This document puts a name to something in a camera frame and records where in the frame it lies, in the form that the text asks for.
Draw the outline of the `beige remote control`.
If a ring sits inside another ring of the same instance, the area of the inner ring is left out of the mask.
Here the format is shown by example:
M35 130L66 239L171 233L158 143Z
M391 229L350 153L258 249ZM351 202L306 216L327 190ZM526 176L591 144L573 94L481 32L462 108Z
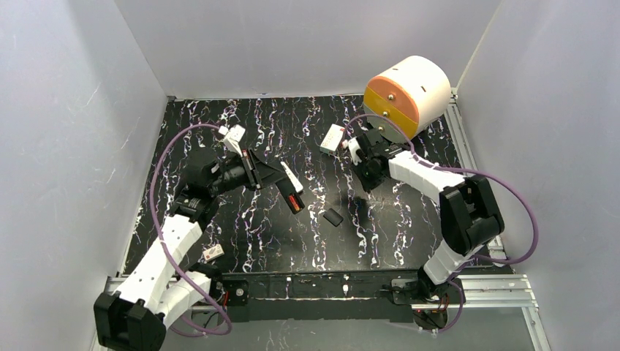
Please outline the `beige remote control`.
M292 182L292 185L294 186L295 191L298 194L301 194L303 192L303 185L299 181L298 177L291 171L291 169L289 168L286 162L280 161L280 164L283 167L284 172L287 174L287 177Z

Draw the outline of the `red orange battery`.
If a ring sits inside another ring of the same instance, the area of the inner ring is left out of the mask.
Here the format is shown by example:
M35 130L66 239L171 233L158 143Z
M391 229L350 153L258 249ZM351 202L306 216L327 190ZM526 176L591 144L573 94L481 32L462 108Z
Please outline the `red orange battery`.
M297 201L295 196L290 195L289 196L289 201L290 201L290 204L292 205L292 207L295 209L295 211L299 211L300 210L300 205L298 204L298 201Z

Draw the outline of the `black remote battery cover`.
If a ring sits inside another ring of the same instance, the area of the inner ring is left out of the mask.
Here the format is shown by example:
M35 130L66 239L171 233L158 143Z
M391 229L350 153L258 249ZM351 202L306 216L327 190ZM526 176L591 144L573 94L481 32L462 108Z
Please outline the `black remote battery cover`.
M323 217L331 223L334 227L338 227L343 221L344 217L341 216L337 211L333 208L329 208L327 211L323 213Z

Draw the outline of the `black cylindrical remote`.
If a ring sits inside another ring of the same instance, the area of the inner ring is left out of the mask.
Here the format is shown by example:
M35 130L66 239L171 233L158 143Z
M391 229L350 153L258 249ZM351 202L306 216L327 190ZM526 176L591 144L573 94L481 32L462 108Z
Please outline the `black cylindrical remote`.
M293 214L298 214L305 208L301 196L288 177L277 181L276 187Z

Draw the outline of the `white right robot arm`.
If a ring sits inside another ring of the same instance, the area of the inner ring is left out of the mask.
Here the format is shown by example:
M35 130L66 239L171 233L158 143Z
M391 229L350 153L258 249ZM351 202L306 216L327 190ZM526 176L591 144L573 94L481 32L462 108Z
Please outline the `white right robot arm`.
M385 139L376 129L348 140L347 149L365 192L389 178L416 189L439 208L442 241L407 287L415 300L441 295L458 269L504 231L486 177L440 170L415 156L412 148Z

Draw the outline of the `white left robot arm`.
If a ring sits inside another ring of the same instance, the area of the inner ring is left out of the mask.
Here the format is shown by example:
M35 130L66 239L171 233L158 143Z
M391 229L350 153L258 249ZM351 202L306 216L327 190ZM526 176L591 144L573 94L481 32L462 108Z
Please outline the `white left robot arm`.
M170 326L202 300L220 272L195 264L187 272L178 264L194 246L219 209L219 196L243 187L261 190L274 185L290 210L304 208L303 187L285 162L266 162L243 149L217 161L189 163L183 188L175 196L154 242L136 268L113 292L94 303L97 338L110 350L159 350Z

